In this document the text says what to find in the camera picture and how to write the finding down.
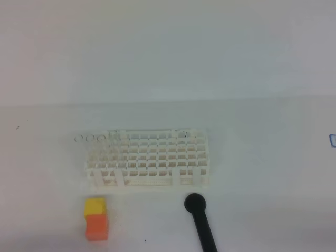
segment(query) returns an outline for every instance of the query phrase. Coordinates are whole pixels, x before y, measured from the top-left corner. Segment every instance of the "yellow block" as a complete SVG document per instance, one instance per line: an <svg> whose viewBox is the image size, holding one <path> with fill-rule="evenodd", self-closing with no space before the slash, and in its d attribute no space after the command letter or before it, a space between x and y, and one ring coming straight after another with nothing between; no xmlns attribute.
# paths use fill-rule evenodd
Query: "yellow block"
<svg viewBox="0 0 336 252"><path fill-rule="evenodd" d="M92 214L106 214L106 202L104 198L88 198L85 201L84 218Z"/></svg>

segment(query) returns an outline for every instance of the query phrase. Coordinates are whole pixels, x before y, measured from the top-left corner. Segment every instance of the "white table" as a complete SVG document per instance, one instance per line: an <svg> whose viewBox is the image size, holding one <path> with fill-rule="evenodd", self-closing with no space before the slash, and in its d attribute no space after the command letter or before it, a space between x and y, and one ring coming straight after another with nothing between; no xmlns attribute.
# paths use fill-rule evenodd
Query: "white table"
<svg viewBox="0 0 336 252"><path fill-rule="evenodd" d="M335 108L333 97L1 108L0 250L201 251L185 192L109 196L109 241L87 242L73 138L195 127L209 135L202 192L218 251L335 251Z"/></svg>

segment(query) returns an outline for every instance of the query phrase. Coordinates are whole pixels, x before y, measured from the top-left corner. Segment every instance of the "orange block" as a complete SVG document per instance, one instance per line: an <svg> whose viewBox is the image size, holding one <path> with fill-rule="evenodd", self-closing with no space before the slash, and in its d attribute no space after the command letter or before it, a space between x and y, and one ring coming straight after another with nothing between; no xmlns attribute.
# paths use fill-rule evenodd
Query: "orange block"
<svg viewBox="0 0 336 252"><path fill-rule="evenodd" d="M109 221L106 214L93 214L86 217L87 240L107 240L109 236Z"/></svg>

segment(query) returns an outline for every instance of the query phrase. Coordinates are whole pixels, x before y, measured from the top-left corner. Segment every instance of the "black knob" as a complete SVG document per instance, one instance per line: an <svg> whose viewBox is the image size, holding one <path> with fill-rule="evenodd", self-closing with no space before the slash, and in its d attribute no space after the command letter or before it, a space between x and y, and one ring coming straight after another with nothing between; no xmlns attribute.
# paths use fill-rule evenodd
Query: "black knob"
<svg viewBox="0 0 336 252"><path fill-rule="evenodd" d="M192 193L185 199L184 206L194 217L203 252L217 252L208 219L205 215L206 202L204 197L198 193Z"/></svg>

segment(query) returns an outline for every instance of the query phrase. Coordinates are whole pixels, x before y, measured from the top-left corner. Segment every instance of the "stacked blocks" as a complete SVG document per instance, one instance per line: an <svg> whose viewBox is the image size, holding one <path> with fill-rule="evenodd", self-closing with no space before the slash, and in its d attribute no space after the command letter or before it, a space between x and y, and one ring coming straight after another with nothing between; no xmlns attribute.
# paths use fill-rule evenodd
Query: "stacked blocks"
<svg viewBox="0 0 336 252"><path fill-rule="evenodd" d="M85 236L87 240L107 240L109 221L104 198L89 198L85 202L84 218L87 223Z"/></svg>

